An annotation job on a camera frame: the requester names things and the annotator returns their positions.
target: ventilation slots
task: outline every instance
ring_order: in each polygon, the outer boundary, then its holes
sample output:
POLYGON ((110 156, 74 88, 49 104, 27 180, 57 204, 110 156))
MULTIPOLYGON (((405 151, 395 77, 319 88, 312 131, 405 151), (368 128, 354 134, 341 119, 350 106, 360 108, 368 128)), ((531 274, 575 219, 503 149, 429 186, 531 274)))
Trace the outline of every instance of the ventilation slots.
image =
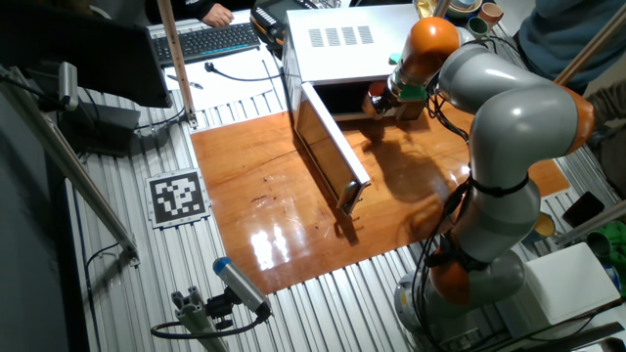
POLYGON ((342 27, 341 33, 343 33, 345 45, 356 45, 356 35, 353 27, 342 27))
POLYGON ((309 29, 309 37, 311 38, 311 45, 314 48, 321 48, 324 46, 322 31, 319 28, 309 29))
POLYGON ((368 25, 361 25, 358 27, 359 35, 361 36, 361 43, 363 44, 372 44, 374 43, 374 38, 372 38, 372 32, 370 31, 370 27, 368 25))
POLYGON ((329 40, 330 46, 341 45, 341 42, 339 42, 339 33, 337 33, 336 28, 326 28, 326 38, 329 40))

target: aluminum profile table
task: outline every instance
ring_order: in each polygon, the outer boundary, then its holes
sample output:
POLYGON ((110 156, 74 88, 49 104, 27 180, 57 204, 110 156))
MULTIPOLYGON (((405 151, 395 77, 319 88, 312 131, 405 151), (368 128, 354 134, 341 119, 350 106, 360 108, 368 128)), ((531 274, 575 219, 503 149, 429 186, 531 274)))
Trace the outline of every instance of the aluminum profile table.
MULTIPOLYGON (((196 21, 179 22, 178 27, 181 32, 202 28, 196 21)), ((157 26, 151 31, 153 36, 164 35, 157 26)), ((500 27, 495 28, 495 33, 504 36, 500 27)), ((503 57, 521 64, 507 46, 499 44, 498 50, 503 57)), ((280 62, 269 52, 263 58, 266 72, 259 72, 259 75, 278 74, 280 62)), ((199 111, 199 129, 286 110, 280 78, 272 79, 272 83, 270 92, 199 111)), ((83 91, 80 94, 87 99, 83 91)), ((167 110, 142 108, 108 94, 93 91, 91 94, 97 104, 140 111, 140 125, 164 121, 183 107, 178 91, 173 92, 174 106, 167 110)), ((98 249, 113 244, 114 239, 67 182, 72 234, 92 351, 98 350, 92 319, 97 322, 103 351, 202 351, 201 345, 193 340, 164 340, 150 335, 151 326, 175 321, 171 292, 198 286, 204 298, 208 298, 221 294, 224 289, 221 280, 211 270, 213 260, 225 255, 212 212, 200 221, 164 230, 154 230, 148 220, 145 180, 163 172, 198 167, 190 140, 192 132, 186 122, 174 123, 167 128, 146 128, 137 133, 128 156, 93 154, 84 162, 85 169, 113 211, 134 235, 141 259, 138 267, 130 266, 116 247, 93 261, 89 274, 94 291, 95 317, 89 309, 84 268, 78 263, 83 263, 98 249)), ((588 150, 582 149, 560 158, 558 165, 571 188, 544 198, 541 209, 553 216, 559 232, 570 230, 560 216, 585 191, 591 190, 607 206, 618 200, 588 150)), ((514 250, 524 260, 529 260, 555 249, 547 240, 537 242, 532 248, 518 245, 514 250)), ((269 323, 226 337, 225 341, 231 351, 414 350, 410 334, 396 318, 393 291, 403 275, 415 270, 419 254, 420 247, 412 244, 272 293, 269 299, 274 317, 269 323)), ((493 306, 477 310, 474 318, 479 332, 474 332, 472 339, 480 339, 504 328, 493 306)), ((235 307, 233 321, 236 327, 248 325, 253 319, 245 307, 235 307)), ((507 338, 503 334, 494 341, 507 338)))

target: green object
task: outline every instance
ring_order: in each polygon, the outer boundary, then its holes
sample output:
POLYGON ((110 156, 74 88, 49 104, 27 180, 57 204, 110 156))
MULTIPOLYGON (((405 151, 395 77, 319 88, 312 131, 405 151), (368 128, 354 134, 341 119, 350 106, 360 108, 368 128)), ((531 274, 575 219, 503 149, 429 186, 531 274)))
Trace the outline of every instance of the green object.
POLYGON ((401 59, 402 59, 402 54, 401 53, 391 54, 391 55, 389 55, 389 64, 390 65, 398 65, 398 64, 400 64, 400 60, 401 59))
POLYGON ((426 93, 426 89, 424 86, 405 86, 402 89, 402 92, 398 96, 398 98, 402 101, 416 101, 416 100, 426 100, 428 98, 428 94, 426 93))
POLYGON ((611 222, 594 231, 594 234, 602 234, 608 239, 610 255, 600 259, 603 264, 610 264, 615 268, 619 276, 621 296, 626 297, 626 225, 621 221, 611 222))

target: black phone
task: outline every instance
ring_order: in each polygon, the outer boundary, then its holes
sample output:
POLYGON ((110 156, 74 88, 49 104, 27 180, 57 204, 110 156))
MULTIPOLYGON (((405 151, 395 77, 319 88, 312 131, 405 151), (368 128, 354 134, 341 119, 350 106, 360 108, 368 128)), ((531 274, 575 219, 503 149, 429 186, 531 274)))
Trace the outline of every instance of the black phone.
POLYGON ((563 220, 571 227, 577 227, 604 210, 604 204, 591 192, 586 192, 563 214, 563 220))

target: orange surface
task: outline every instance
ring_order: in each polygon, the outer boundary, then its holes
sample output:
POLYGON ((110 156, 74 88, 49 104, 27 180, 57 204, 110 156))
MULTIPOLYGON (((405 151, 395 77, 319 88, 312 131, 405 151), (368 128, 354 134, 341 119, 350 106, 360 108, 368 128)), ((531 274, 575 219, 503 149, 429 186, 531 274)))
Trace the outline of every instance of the orange surface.
MULTIPOLYGON (((471 115, 444 112, 470 131, 471 115)), ((192 135, 226 254, 265 293, 423 239, 467 177, 463 140, 425 116, 339 126, 372 178, 351 218, 333 206, 286 113, 192 135)), ((530 177, 542 196, 569 187, 552 161, 530 177)))

